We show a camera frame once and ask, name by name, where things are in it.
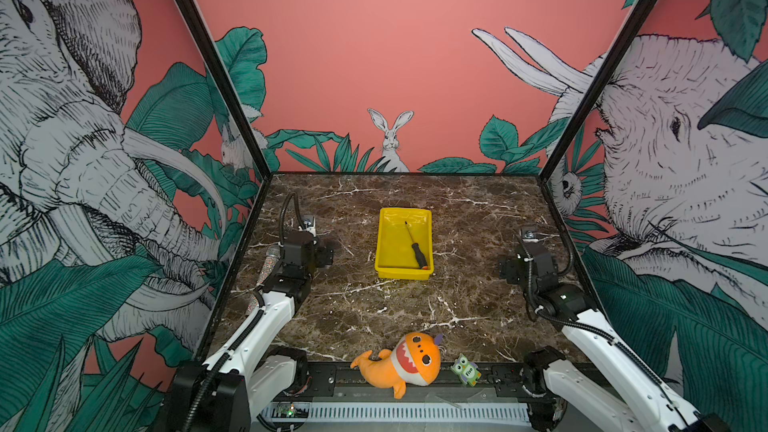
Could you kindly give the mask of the black handled screwdriver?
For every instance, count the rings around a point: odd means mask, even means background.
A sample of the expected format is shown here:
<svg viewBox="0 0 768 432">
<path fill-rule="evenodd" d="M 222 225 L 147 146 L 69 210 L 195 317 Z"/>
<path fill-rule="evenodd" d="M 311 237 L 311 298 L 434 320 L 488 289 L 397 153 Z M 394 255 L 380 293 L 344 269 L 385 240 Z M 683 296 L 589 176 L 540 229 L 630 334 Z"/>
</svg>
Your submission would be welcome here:
<svg viewBox="0 0 768 432">
<path fill-rule="evenodd" d="M 411 240 L 411 248 L 413 250 L 415 260 L 418 264 L 418 268 L 421 270 L 428 270 L 429 269 L 428 260 L 426 258 L 426 255 L 422 251 L 419 242 L 416 240 L 411 224 L 408 221 L 405 221 L 404 225 L 406 227 L 407 233 Z"/>
</svg>

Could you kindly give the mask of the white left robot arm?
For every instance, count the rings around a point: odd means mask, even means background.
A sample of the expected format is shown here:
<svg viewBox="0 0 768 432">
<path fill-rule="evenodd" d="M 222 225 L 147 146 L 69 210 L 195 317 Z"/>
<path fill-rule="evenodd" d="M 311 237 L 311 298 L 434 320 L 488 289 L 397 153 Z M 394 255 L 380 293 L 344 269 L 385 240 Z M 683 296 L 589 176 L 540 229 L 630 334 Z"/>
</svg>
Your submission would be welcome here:
<svg viewBox="0 0 768 432">
<path fill-rule="evenodd" d="M 255 291 L 256 307 L 207 359 L 177 370 L 153 431 L 249 431 L 278 395 L 309 380 L 306 353 L 267 349 L 296 315 L 319 268 L 333 263 L 326 241 L 301 235 L 281 246 L 278 262 Z"/>
</svg>

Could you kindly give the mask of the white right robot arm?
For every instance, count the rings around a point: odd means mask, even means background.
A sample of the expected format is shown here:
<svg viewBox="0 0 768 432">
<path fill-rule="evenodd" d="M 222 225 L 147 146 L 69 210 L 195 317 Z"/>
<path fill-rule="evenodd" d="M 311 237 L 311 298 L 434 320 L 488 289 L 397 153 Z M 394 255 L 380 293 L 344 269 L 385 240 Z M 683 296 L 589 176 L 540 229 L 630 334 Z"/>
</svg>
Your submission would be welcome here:
<svg viewBox="0 0 768 432">
<path fill-rule="evenodd" d="M 718 415 L 698 411 L 656 374 L 578 286 L 560 282 L 548 253 L 530 256 L 520 249 L 501 262 L 500 276 L 520 286 L 528 312 L 560 329 L 610 385 L 599 385 L 547 346 L 522 362 L 520 384 L 527 395 L 555 396 L 603 431 L 729 430 Z"/>
</svg>

